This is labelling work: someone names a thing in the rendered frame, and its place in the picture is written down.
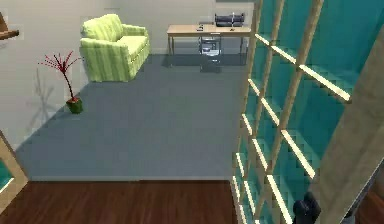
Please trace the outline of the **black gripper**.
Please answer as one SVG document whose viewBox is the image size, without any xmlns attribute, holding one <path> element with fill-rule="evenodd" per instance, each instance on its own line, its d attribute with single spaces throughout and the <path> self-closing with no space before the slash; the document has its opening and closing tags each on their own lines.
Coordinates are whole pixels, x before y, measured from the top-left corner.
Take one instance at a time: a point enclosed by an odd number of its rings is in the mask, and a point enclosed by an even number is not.
<svg viewBox="0 0 384 224">
<path fill-rule="evenodd" d="M 321 213 L 321 207 L 312 192 L 306 192 L 302 200 L 293 205 L 292 224 L 315 224 Z"/>
</svg>

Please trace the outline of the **grey metal desk chair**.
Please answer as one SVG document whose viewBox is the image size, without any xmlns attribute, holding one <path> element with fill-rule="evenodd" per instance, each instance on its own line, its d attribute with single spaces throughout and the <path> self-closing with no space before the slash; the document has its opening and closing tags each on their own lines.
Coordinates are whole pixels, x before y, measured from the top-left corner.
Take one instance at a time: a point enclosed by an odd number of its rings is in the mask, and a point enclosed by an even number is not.
<svg viewBox="0 0 384 224">
<path fill-rule="evenodd" d="M 219 37 L 200 37 L 199 54 L 201 72 L 220 72 L 221 39 Z"/>
</svg>

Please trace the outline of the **light wooden desk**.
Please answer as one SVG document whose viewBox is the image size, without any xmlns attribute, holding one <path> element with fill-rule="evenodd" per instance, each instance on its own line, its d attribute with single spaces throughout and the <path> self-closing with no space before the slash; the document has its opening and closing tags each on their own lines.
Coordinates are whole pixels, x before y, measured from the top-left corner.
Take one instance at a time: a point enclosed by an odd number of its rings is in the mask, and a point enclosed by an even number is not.
<svg viewBox="0 0 384 224">
<path fill-rule="evenodd" d="M 175 38 L 196 38 L 198 40 L 198 56 L 200 65 L 200 54 L 199 54 L 199 38 L 200 37 L 219 37 L 221 39 L 221 56 L 222 56 L 222 38 L 223 37 L 237 37 L 241 41 L 244 41 L 245 37 L 249 37 L 251 29 L 248 27 L 217 27 L 216 25 L 203 24 L 204 31 L 198 32 L 196 29 L 200 24 L 192 25 L 170 25 L 167 30 L 168 37 L 168 65 L 172 66 L 176 59 L 175 54 Z"/>
</svg>

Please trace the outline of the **black box with white stripe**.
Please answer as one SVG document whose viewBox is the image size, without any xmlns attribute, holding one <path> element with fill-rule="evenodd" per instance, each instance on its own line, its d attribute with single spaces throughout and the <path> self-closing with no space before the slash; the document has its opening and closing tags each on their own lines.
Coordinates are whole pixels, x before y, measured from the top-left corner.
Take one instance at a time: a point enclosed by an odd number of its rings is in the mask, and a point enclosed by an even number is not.
<svg viewBox="0 0 384 224">
<path fill-rule="evenodd" d="M 217 27 L 242 27 L 245 22 L 245 14 L 215 15 Z"/>
</svg>

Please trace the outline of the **red plant in green pot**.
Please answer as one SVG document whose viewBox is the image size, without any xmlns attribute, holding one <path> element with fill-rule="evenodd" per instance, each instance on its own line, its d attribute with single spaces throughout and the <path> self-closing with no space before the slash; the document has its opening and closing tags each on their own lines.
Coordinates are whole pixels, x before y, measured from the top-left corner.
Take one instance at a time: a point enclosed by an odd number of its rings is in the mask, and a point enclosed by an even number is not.
<svg viewBox="0 0 384 224">
<path fill-rule="evenodd" d="M 83 111 L 82 100 L 76 96 L 73 92 L 72 84 L 68 78 L 68 70 L 73 64 L 81 60 L 81 57 L 77 57 L 71 60 L 73 52 L 69 52 L 66 56 L 62 57 L 60 53 L 53 54 L 52 56 L 45 55 L 44 61 L 39 62 L 39 65 L 45 65 L 50 68 L 54 68 L 59 71 L 67 84 L 70 98 L 66 101 L 66 106 L 72 114 L 80 114 Z"/>
</svg>

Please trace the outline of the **wooden cabinet with teal inside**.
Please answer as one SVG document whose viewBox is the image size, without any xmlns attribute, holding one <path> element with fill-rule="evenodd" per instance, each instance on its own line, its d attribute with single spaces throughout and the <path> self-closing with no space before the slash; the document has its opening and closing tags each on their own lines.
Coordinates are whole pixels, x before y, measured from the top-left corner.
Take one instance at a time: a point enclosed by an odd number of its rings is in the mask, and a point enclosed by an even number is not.
<svg viewBox="0 0 384 224">
<path fill-rule="evenodd" d="M 0 175 L 0 214 L 11 204 L 28 183 L 28 177 L 18 163 L 10 143 L 0 130 L 0 165 L 8 172 L 6 180 Z"/>
</svg>

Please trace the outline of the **teal shelf with wooden frame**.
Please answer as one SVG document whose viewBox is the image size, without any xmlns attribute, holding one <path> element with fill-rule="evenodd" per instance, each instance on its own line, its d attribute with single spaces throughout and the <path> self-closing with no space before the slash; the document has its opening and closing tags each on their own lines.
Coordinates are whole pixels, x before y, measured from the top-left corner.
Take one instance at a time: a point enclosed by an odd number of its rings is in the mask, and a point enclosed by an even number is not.
<svg viewBox="0 0 384 224">
<path fill-rule="evenodd" d="M 384 224 L 384 0 L 254 0 L 232 185 L 239 224 Z"/>
</svg>

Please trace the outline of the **brown wooden wall shelf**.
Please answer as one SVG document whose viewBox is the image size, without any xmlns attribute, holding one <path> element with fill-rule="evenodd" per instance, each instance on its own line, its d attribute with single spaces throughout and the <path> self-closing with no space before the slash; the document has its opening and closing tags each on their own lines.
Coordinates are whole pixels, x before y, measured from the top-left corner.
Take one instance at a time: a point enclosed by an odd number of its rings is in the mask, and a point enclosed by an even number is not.
<svg viewBox="0 0 384 224">
<path fill-rule="evenodd" d="M 0 40 L 6 40 L 20 35 L 19 30 L 10 30 L 4 19 L 4 16 L 0 12 Z"/>
</svg>

